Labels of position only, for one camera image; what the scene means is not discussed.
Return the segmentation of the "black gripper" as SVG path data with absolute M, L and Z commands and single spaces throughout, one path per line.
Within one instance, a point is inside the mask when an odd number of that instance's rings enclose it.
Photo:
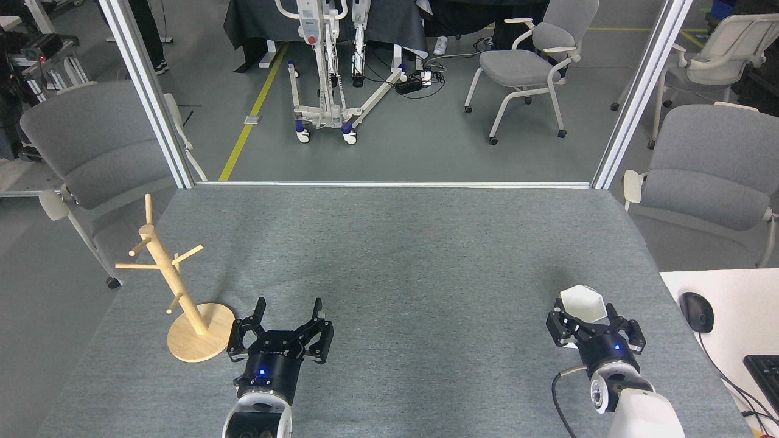
M 262 351 L 269 341 L 267 331 L 262 327 L 265 299 L 259 297 L 253 314 L 234 320 L 226 346 L 226 354 L 233 363 L 248 359 L 241 376 L 234 380 L 237 397 L 250 392 L 273 392 L 287 403 L 294 403 L 298 376 L 304 356 L 309 356 L 317 365 L 323 365 L 334 338 L 334 325 L 323 313 L 323 302 L 315 299 L 312 318 L 285 338 L 285 352 Z M 246 349 L 244 337 L 253 331 L 260 342 L 256 349 Z
M 624 361 L 640 371 L 634 354 L 643 353 L 646 340 L 639 322 L 620 316 L 612 303 L 606 304 L 606 313 L 609 324 L 600 335 L 596 335 L 592 322 L 582 321 L 562 307 L 554 307 L 547 316 L 546 327 L 554 343 L 574 349 L 577 346 L 589 379 L 602 366 L 615 361 Z

